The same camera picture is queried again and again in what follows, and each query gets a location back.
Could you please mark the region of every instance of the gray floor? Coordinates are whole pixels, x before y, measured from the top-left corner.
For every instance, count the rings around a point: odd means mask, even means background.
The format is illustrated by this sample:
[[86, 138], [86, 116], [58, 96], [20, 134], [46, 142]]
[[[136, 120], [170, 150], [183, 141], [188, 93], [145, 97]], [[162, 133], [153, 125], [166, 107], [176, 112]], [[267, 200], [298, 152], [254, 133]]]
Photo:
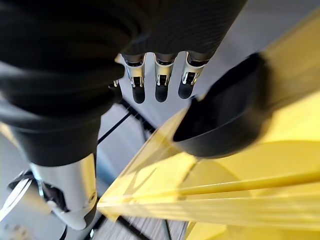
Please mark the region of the gray floor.
[[[167, 240], [162, 220], [155, 218], [126, 217], [126, 219], [141, 230], [151, 240]], [[183, 221], [168, 221], [172, 240], [183, 240], [187, 223]], [[119, 223], [106, 220], [103, 226], [94, 234], [93, 240], [139, 240]]]

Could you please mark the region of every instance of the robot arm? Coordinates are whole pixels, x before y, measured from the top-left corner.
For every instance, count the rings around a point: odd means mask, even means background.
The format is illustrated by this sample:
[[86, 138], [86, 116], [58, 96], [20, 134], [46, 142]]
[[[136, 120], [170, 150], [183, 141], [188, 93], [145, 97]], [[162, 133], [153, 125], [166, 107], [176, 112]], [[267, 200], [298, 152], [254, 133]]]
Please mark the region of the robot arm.
[[113, 89], [125, 71], [118, 53], [142, 103], [145, 53], [155, 53], [163, 102], [177, 53], [188, 51], [179, 90], [187, 98], [244, 3], [0, 1], [0, 121], [62, 221], [81, 230], [95, 215], [100, 118], [117, 101]]

